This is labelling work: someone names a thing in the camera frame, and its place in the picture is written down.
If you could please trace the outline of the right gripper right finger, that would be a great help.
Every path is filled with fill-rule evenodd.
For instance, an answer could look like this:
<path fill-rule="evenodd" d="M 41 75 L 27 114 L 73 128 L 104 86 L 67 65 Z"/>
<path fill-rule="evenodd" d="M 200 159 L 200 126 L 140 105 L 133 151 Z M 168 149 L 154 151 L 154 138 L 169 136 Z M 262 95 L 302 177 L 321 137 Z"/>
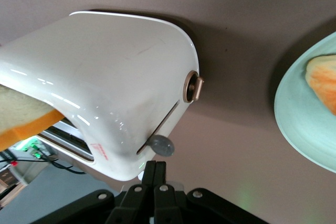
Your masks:
<path fill-rule="evenodd" d="M 166 183 L 166 162 L 156 162 L 153 186 L 154 223 L 183 223 L 174 187 Z"/>

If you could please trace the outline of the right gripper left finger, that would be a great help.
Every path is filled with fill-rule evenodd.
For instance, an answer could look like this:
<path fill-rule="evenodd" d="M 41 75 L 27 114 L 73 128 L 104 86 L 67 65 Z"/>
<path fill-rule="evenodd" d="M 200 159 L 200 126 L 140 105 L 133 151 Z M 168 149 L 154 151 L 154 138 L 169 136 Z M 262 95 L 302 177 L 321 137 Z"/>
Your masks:
<path fill-rule="evenodd" d="M 153 189 L 156 162 L 146 163 L 140 184 L 131 186 L 115 199 L 116 205 L 106 223 L 149 223 L 153 205 Z"/>

